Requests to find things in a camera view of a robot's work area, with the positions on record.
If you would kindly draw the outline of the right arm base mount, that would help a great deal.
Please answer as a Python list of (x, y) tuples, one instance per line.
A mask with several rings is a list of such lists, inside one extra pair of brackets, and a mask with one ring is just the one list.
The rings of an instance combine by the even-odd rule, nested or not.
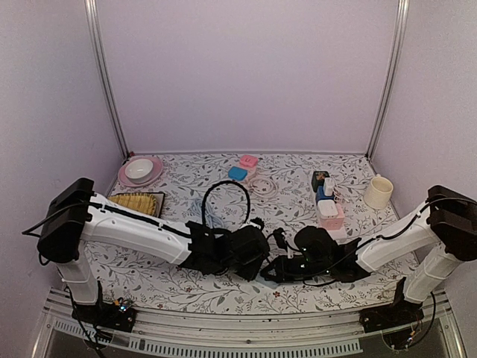
[(424, 318), (423, 302), (430, 291), (416, 291), (415, 298), (406, 296), (405, 284), (407, 279), (401, 279), (390, 304), (363, 309), (359, 312), (359, 323), (365, 333), (399, 327), (404, 324), (418, 322)]

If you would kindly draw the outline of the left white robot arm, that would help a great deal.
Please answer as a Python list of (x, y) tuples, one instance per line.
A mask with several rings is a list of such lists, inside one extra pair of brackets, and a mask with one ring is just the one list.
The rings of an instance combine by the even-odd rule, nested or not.
[(51, 201), (47, 216), (22, 231), (37, 238), (40, 257), (53, 262), (73, 301), (94, 323), (111, 316), (102, 289), (83, 256), (85, 242), (103, 242), (158, 257), (201, 274), (234, 271), (254, 280), (270, 246), (261, 220), (245, 219), (235, 231), (210, 228), (206, 221), (170, 222), (123, 207), (80, 178)]

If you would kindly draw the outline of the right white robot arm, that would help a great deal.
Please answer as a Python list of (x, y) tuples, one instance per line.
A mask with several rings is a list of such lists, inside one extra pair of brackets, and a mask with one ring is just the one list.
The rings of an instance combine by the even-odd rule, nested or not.
[(260, 276), (275, 283), (305, 283), (327, 275), (332, 283), (354, 283), (390, 261), (427, 245), (433, 248), (421, 267), (405, 277), (400, 296), (385, 310), (401, 325), (443, 280), (464, 262), (476, 259), (476, 201), (444, 186), (429, 189), (427, 199), (399, 221), (370, 236), (337, 243), (322, 227), (307, 226), (294, 237), (298, 254), (273, 259)]

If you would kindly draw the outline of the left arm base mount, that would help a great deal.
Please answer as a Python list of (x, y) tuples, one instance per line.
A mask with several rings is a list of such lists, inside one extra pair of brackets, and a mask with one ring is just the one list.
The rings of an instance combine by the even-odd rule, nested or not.
[(133, 331), (137, 311), (130, 299), (120, 297), (113, 302), (103, 299), (102, 285), (97, 282), (98, 298), (93, 305), (79, 304), (72, 301), (72, 318), (86, 322), (94, 328), (104, 327), (126, 333)]

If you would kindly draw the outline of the white charger with cable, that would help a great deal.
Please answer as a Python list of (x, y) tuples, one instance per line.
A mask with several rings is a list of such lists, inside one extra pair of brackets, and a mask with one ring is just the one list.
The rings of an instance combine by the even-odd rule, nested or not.
[(338, 185), (331, 177), (324, 179), (323, 193), (326, 197), (332, 198), (336, 203), (342, 203), (344, 201), (344, 197), (342, 196)]

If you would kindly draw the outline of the white power strip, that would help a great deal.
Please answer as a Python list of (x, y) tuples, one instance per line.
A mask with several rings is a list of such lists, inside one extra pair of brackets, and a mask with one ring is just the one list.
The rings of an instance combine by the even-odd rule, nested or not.
[[(319, 224), (320, 224), (320, 216), (319, 216), (318, 209), (317, 209), (317, 203), (316, 203), (315, 207), (316, 207), (316, 211), (317, 211), (317, 215), (318, 215), (318, 221), (319, 221)], [(340, 240), (340, 239), (345, 239), (347, 237), (344, 226), (340, 230), (327, 230), (327, 231), (330, 232), (330, 235), (333, 239)]]

